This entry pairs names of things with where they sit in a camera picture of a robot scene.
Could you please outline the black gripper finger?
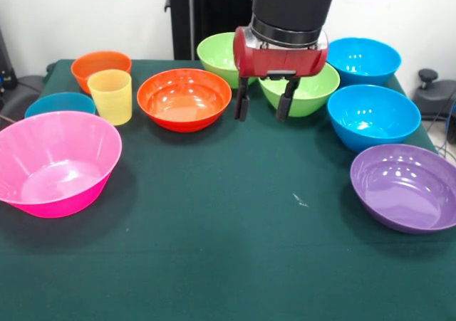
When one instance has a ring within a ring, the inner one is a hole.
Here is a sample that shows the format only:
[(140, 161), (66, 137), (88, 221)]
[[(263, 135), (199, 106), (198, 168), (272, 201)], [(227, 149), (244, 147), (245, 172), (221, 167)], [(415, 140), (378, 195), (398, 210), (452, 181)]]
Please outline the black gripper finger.
[(299, 81), (299, 78), (292, 78), (286, 84), (285, 91), (279, 99), (279, 104), (276, 110), (277, 120), (285, 121), (289, 116), (289, 111), (291, 109), (294, 93), (299, 86)]
[(245, 77), (239, 78), (239, 87), (237, 89), (237, 99), (234, 108), (234, 119), (241, 122), (246, 120), (249, 108), (248, 87), (249, 79)]

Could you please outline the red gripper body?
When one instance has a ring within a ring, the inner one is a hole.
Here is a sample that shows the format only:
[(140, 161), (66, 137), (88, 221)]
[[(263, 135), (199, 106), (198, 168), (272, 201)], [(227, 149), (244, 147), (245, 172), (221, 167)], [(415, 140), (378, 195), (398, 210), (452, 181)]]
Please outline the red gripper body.
[(309, 77), (319, 74), (326, 63), (328, 38), (323, 31), (312, 46), (285, 48), (257, 38), (248, 26), (240, 26), (234, 32), (233, 52), (240, 78)]

